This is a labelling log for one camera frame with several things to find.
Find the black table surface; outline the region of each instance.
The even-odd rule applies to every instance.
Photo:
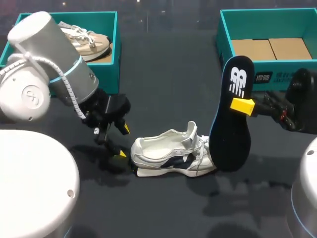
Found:
[[[213,36],[213,31],[122,36],[120,91],[132,105],[126,117],[131,134],[111,130],[115,141],[129,147],[137,137],[185,131],[189,120],[208,135],[221,76]],[[93,132],[57,99],[41,121],[1,129],[41,132],[73,153],[81,178],[73,238],[288,238],[289,186],[314,136],[284,131],[266,117],[249,119],[248,125],[252,148],[246,165],[236,173],[200,178],[137,178],[124,159],[101,171],[97,161],[106,155],[94,144]],[[114,173],[114,166],[127,171]]]

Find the black insole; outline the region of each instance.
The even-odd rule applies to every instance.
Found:
[[[220,171],[236,171],[248,158],[251,137],[247,116],[230,106],[233,98],[251,98],[253,79],[254,65],[246,56],[232,57],[224,66],[218,112],[209,137],[211,159]]]

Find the shoelace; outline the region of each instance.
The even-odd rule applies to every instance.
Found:
[[[93,31],[87,31],[86,29],[75,25],[72,25],[72,28],[75,31],[75,34],[72,35],[72,37],[79,38],[82,41],[88,40],[89,46],[95,47],[95,39],[89,35],[94,33]]]
[[[196,169],[196,176],[198,174],[199,166],[203,162],[204,150],[206,149],[207,152],[209,150],[209,137],[208,136],[204,136],[204,135],[202,135],[201,137],[198,136],[198,141],[200,143],[200,146],[199,146],[200,147],[200,152],[199,152],[199,158],[198,158],[198,165],[197,165],[197,169]]]

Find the teal shoe box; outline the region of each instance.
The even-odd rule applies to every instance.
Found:
[[[19,15],[15,24],[31,13]],[[107,35],[112,40],[111,62],[89,62],[87,65],[99,79],[99,87],[109,94],[119,93],[121,38],[118,26],[117,12],[53,12],[50,13],[58,24],[63,21],[70,25],[76,25],[99,34]],[[6,44],[0,58],[0,67],[5,67],[13,48]]]
[[[221,10],[216,46],[222,67],[235,55],[252,59],[254,91],[286,91],[298,69],[317,71],[317,11]]]

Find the shoe sole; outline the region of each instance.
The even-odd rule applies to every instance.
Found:
[[[85,62],[91,62],[91,61],[94,61],[94,60],[99,60],[99,59],[102,59],[104,58],[105,56],[109,55],[111,53],[111,48],[108,47],[107,49],[99,52],[99,53],[96,53],[96,54],[93,54],[93,55],[90,55],[90,56],[82,56],[84,61]]]
[[[199,176],[208,174],[214,170],[215,168],[208,169],[208,170],[201,170],[201,171],[198,171],[196,174],[196,171],[189,171],[184,169],[171,168],[171,169],[148,170],[148,169],[141,169],[141,168],[138,168],[136,165],[133,165],[133,172],[137,177],[154,177],[154,176],[165,175],[170,172],[175,172],[175,173],[180,173],[192,178],[192,177],[199,177]]]
[[[231,90],[231,74],[234,68],[246,73],[242,95]],[[239,170],[246,162],[251,136],[247,124],[247,115],[230,108],[233,98],[250,99],[254,80],[253,62],[246,56],[232,57],[224,66],[221,81],[221,96],[217,114],[209,135],[209,151],[212,162],[222,172]]]

